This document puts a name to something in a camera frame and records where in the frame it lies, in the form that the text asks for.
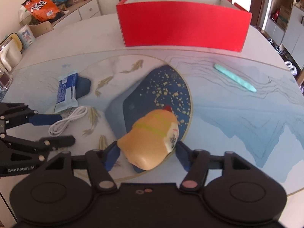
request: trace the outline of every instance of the robotic claw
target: robotic claw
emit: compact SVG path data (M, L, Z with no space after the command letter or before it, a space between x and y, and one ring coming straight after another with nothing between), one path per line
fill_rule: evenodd
M120 155L113 142L83 156L64 151L46 161L50 150L71 146L72 136L37 142L6 135L30 122L36 112L23 104L0 104L0 176L32 172L11 191L17 228L62 227L283 227L278 219L287 197L280 184L233 152L213 156L181 141L176 156L188 172L176 183L122 183L108 171ZM87 170L91 185L73 175ZM205 184L208 171L222 176Z

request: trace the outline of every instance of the blue snack package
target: blue snack package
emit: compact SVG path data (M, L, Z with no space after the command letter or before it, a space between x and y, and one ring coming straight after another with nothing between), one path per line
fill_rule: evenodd
M78 106L78 102L76 100L77 78L78 73L76 72L58 78L59 87L57 93L56 106L54 110L55 113L64 111L71 107Z

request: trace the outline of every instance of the orange snack bag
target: orange snack bag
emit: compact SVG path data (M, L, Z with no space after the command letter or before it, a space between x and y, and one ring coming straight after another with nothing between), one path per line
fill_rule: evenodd
M52 20L60 12L51 0L26 0L22 5L40 22Z

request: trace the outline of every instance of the red box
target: red box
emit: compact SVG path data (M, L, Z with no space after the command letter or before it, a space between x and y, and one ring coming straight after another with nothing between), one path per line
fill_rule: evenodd
M122 0L116 9L126 46L241 51L252 16L231 0Z

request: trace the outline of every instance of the teal marker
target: teal marker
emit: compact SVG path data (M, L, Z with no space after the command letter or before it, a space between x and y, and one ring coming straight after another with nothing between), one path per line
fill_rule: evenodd
M226 75L227 77L229 77L230 79L232 79L233 81L235 81L238 84L240 84L242 87L245 87L250 92L254 92L255 93L257 91L253 85L249 84L247 81L244 81L241 77L239 77L236 74L232 73L231 71L229 71L228 69L224 68L223 66L221 66L219 64L215 64L214 68L217 69L218 71L220 71L221 73L223 73L224 75Z

